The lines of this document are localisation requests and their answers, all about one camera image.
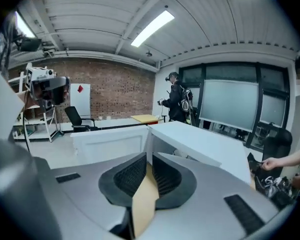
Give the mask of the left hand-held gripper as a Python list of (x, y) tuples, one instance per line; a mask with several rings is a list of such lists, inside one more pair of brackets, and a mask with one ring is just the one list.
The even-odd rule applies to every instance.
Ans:
[(67, 76), (57, 76), (52, 69), (34, 67), (31, 62), (26, 65), (25, 87), (31, 98), (44, 111), (64, 103), (70, 89)]

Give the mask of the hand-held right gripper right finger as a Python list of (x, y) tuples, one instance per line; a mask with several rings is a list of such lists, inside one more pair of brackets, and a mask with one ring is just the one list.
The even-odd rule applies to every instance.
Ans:
[(196, 188), (181, 206), (156, 210), (142, 240), (271, 240), (295, 207), (279, 210), (216, 166), (165, 153), (154, 153), (152, 160), (193, 175)]

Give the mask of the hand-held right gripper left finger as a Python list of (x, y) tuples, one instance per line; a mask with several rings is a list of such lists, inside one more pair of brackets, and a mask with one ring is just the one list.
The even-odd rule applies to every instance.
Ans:
[(135, 238), (133, 196), (146, 176), (147, 155), (134, 153), (92, 164), (55, 168), (61, 189), (88, 219), (127, 240)]

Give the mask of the white microwave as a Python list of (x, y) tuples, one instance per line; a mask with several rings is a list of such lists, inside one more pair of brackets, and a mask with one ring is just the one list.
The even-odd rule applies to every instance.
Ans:
[(178, 121), (72, 133), (81, 165), (108, 161), (134, 153), (179, 150), (191, 158), (219, 167), (247, 184), (250, 169), (241, 141)]

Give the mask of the white shelf rack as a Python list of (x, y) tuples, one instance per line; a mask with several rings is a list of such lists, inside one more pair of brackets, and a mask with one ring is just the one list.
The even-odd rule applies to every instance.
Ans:
[[(21, 72), (20, 76), (8, 80), (14, 91), (18, 93), (26, 90), (26, 84), (32, 79), (56, 76), (53, 70), (42, 67), (32, 67), (30, 71), (30, 76), (27, 76), (27, 72)], [(24, 141), (28, 137), (30, 141), (48, 140), (52, 142), (58, 131), (56, 110), (52, 108), (44, 112), (41, 111), (40, 106), (33, 105), (25, 111), (25, 118), (22, 118), (22, 115), (17, 117), (12, 128), (12, 136), (16, 141)]]

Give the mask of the black ceiling mounted device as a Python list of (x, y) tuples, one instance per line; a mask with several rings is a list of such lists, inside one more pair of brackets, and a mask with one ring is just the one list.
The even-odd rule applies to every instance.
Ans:
[(25, 37), (22, 39), (18, 49), (20, 52), (36, 52), (41, 48), (41, 46), (41, 39)]

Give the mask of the white board with red diamond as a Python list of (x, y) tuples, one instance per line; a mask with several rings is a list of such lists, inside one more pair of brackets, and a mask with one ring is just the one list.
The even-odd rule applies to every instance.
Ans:
[(75, 107), (82, 118), (91, 117), (91, 85), (86, 83), (70, 84), (70, 105)]

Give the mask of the person's torso in grey shirt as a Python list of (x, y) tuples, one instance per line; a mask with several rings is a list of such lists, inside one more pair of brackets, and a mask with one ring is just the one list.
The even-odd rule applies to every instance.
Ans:
[(0, 73), (0, 140), (14, 143), (12, 129), (25, 106), (27, 92), (16, 93)]

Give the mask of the large wooden table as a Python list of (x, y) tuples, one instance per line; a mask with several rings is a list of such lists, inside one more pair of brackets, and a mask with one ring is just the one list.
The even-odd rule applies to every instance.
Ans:
[(222, 226), (221, 213), (202, 195), (191, 198), (194, 204), (176, 209), (155, 211), (159, 190), (146, 165), (146, 176), (132, 198), (132, 222), (135, 240), (229, 240), (228, 225)]

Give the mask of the long ceiling light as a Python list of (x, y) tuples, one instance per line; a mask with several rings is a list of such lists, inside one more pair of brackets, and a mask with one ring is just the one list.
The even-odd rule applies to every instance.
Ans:
[(142, 45), (150, 36), (152, 36), (160, 28), (174, 20), (175, 17), (167, 10), (163, 11), (155, 19), (153, 19), (132, 41), (131, 45), (138, 48)]
[(16, 11), (16, 28), (26, 37), (28, 38), (35, 38), (36, 35), (33, 33), (33, 31), (30, 29), (30, 27), (26, 24), (26, 22), (23, 20), (23, 18), (20, 16), (20, 14)]

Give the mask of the small wooden table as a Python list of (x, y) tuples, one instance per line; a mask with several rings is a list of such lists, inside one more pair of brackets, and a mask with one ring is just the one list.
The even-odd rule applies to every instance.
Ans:
[(162, 118), (160, 118), (158, 116), (154, 116), (154, 115), (150, 115), (150, 114), (132, 115), (131, 118), (138, 121), (141, 124), (146, 124), (146, 125), (148, 125), (148, 123), (153, 122), (153, 121), (158, 121), (158, 123), (159, 123), (160, 121), (163, 120)]

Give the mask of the black mesh office chair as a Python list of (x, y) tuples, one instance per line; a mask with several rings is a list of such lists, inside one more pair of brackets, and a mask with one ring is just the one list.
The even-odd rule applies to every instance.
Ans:
[[(292, 134), (283, 128), (280, 128), (275, 136), (267, 136), (263, 142), (262, 159), (268, 158), (283, 158), (289, 155), (293, 142)], [(260, 178), (265, 179), (269, 176), (278, 178), (281, 175), (283, 167), (277, 167), (272, 170), (260, 170)]]

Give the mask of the black framed window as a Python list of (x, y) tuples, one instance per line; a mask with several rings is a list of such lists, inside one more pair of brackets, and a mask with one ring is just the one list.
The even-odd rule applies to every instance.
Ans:
[(185, 66), (180, 78), (194, 91), (196, 125), (262, 151), (265, 138), (288, 124), (289, 70), (260, 62)]

